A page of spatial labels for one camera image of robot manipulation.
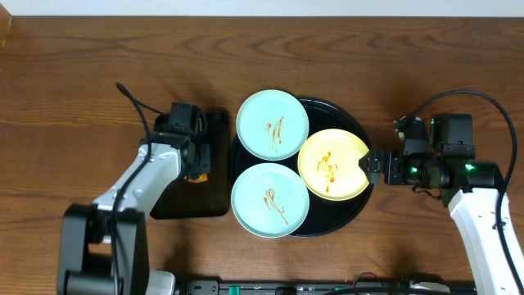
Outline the yellow plate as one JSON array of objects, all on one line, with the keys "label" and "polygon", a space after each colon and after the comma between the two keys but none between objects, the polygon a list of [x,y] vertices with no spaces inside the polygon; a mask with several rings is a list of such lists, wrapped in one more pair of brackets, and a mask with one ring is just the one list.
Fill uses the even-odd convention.
[{"label": "yellow plate", "polygon": [[369,181],[359,160],[369,152],[355,134],[343,129],[324,129],[311,135],[297,160],[300,177],[315,195],[329,201],[357,197]]}]

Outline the orange green scrub sponge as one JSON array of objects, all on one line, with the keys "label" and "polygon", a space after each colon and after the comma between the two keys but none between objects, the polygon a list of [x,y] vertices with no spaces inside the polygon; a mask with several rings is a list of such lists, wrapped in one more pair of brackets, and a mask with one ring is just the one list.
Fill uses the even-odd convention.
[{"label": "orange green scrub sponge", "polygon": [[197,176],[196,178],[190,178],[189,176],[185,176],[183,180],[188,183],[194,183],[194,184],[204,183],[208,180],[208,174],[203,173]]}]

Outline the light blue plate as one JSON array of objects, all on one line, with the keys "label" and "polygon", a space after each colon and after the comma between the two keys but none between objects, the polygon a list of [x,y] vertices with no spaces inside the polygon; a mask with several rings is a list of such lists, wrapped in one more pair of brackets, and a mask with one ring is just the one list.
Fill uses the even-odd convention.
[{"label": "light blue plate", "polygon": [[295,155],[308,138],[309,117],[293,95],[266,89],[253,93],[240,106],[237,136],[253,156],[281,161]]},{"label": "light blue plate", "polygon": [[290,168],[261,163],[235,180],[231,206],[239,224],[262,238],[281,238],[295,232],[309,213],[309,192]]}]

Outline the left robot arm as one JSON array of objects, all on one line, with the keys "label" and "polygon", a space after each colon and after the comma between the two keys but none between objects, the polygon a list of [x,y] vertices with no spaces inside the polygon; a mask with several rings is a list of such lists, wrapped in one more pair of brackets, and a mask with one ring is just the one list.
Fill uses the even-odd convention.
[{"label": "left robot arm", "polygon": [[168,186],[210,173],[207,118],[175,102],[157,117],[130,167],[90,205],[63,216],[59,294],[173,294],[175,277],[149,266],[146,221]]}]

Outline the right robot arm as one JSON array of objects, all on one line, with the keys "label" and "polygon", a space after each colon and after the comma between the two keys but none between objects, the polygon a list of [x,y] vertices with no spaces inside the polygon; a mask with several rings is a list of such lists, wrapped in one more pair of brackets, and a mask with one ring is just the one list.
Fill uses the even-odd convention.
[{"label": "right robot arm", "polygon": [[400,151],[369,151],[359,167],[372,184],[408,185],[416,193],[438,190],[466,248],[477,292],[519,292],[499,240],[503,231],[518,272],[523,255],[509,215],[508,198],[500,197],[504,178],[493,161],[475,158],[472,117],[436,114],[425,125],[416,116],[395,122],[404,142]]}]

